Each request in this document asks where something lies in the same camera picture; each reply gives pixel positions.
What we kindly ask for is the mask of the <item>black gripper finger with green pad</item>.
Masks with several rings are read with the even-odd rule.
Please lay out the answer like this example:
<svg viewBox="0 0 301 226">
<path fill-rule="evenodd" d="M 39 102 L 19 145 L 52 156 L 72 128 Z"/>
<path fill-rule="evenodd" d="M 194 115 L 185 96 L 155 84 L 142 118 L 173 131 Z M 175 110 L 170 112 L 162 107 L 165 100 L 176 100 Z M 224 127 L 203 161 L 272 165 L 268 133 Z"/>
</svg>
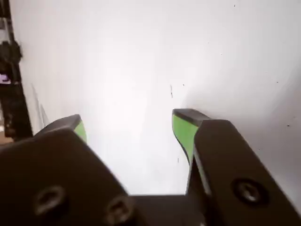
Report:
<svg viewBox="0 0 301 226">
<path fill-rule="evenodd" d="M 189 166 L 205 226 L 298 226 L 301 217 L 236 127 L 176 108 L 172 130 Z"/>
<path fill-rule="evenodd" d="M 0 148 L 3 226 L 135 226 L 132 199 L 76 132 L 79 115 Z"/>
</svg>

